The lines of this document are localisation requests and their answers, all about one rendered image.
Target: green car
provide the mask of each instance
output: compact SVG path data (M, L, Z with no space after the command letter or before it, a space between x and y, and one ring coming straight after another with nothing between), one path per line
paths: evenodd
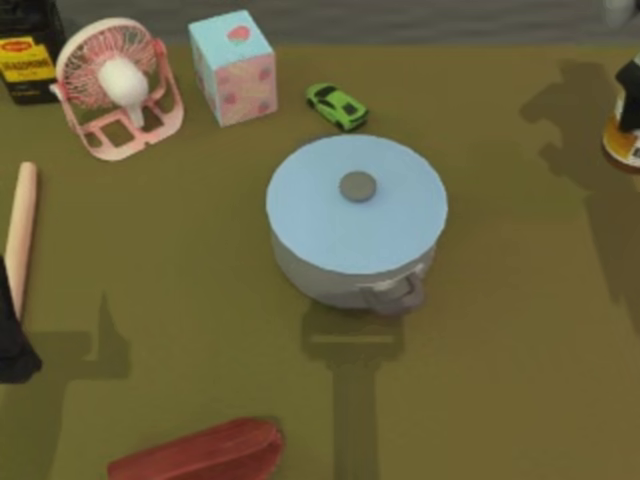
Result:
M367 123L369 110L349 94L330 83L316 83L307 88L307 105L343 132Z

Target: car windshield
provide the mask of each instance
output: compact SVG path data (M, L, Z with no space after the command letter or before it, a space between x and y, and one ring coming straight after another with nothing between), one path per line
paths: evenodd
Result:
M326 97L327 95L332 94L332 93L333 93L333 92L335 92L336 90L337 90L337 88L336 88L336 87L331 86L331 85L328 85L328 86L326 86L326 87L322 87L320 90L318 90L318 91L316 92L316 96L317 96L318 98L324 98L324 97Z
M344 113L346 113L347 115L354 115L358 113L358 109L354 107L353 104L351 103L345 103L342 106L342 109L344 110Z

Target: brown table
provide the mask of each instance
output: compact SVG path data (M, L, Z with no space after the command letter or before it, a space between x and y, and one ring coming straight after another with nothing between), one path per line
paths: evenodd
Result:
M0 477L104 478L113 458L260 415L287 436L282 480L639 478L640 195L598 148L635 52L278 52L280 112L223 130L174 50L184 128L120 164L91 158L57 105L1 98L0 225L20 162L42 172L25 322L46 370L0 389ZM378 327L384 348L315 342L363 320L313 305L271 255L265 187L333 133L302 98L323 80L450 195L428 305ZM336 473L334 445L355 462Z

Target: wooden stick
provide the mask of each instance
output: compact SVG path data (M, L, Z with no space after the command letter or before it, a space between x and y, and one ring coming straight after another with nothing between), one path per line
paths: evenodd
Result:
M35 164L24 162L18 171L13 208L5 248L5 263L13 307L22 319L29 256L36 214L38 170Z

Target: lid knob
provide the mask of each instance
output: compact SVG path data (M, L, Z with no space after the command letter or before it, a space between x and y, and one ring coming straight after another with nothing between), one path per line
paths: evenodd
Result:
M340 193L350 202L366 202L376 194L376 179L367 172L349 172L340 180Z

